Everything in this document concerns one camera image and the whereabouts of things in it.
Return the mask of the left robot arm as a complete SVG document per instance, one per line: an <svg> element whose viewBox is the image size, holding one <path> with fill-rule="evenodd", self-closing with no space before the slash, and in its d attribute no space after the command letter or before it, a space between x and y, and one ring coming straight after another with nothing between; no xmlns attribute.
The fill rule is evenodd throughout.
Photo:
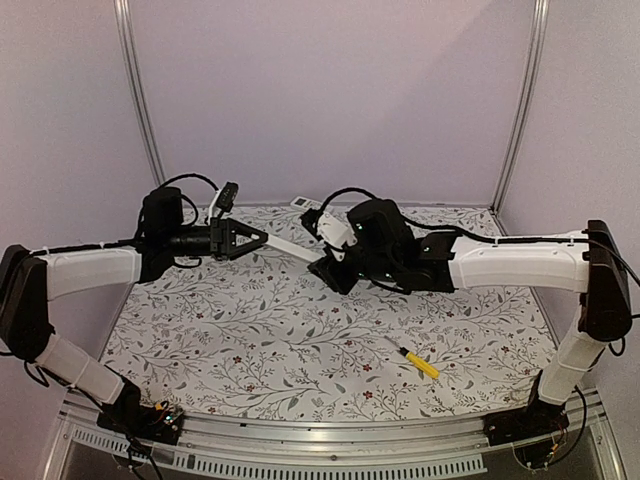
<svg viewBox="0 0 640 480"><path fill-rule="evenodd" d="M133 236L112 243L29 249L8 246L1 255L1 340L9 355L34 365L87 395L128 434L148 426L139 388L56 329L60 305L100 291L123 293L154 282L182 258L231 261L261 248L267 233L227 217L237 187L227 184L205 224L187 221L186 197L175 186L142 201Z"/></svg>

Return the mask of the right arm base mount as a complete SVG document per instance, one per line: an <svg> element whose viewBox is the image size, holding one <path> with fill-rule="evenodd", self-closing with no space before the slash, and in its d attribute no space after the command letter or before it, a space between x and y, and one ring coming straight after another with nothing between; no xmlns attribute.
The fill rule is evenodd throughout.
<svg viewBox="0 0 640 480"><path fill-rule="evenodd" d="M565 405L552 405L536 396L520 408L487 414L483 433L490 446L524 441L514 449L517 462L530 470L551 465L566 440L569 420Z"/></svg>

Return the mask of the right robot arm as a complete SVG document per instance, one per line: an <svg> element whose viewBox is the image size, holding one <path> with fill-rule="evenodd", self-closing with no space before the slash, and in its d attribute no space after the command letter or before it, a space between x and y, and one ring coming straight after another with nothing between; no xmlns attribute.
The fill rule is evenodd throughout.
<svg viewBox="0 0 640 480"><path fill-rule="evenodd" d="M452 293L473 287L541 287L572 291L580 301L572 327L538 376L517 427L537 436L552 424L572 390L606 346L633 323L628 266L605 222L553 236L486 237L456 226L426 226L404 216L390 199L371 198L340 222L324 207L301 217L324 243L310 271L334 292L348 294L360 280L400 294Z"/></svg>

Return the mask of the white air conditioner remote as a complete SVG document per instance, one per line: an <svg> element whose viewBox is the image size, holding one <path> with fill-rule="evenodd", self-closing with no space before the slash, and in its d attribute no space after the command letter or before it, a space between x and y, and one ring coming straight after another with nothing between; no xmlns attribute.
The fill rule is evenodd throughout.
<svg viewBox="0 0 640 480"><path fill-rule="evenodd" d="M267 241L265 242L265 246L302 260L307 264L316 262L323 257L322 253L314 252L310 249L299 246L275 235L268 236Z"/></svg>

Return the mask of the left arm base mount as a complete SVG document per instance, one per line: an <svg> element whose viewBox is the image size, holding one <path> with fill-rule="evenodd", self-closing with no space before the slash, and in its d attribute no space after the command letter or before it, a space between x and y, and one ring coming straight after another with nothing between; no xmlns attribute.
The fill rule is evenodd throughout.
<svg viewBox="0 0 640 480"><path fill-rule="evenodd" d="M175 446L182 433L184 410L164 400L148 404L138 386L126 380L113 404L102 404L97 426L136 439Z"/></svg>

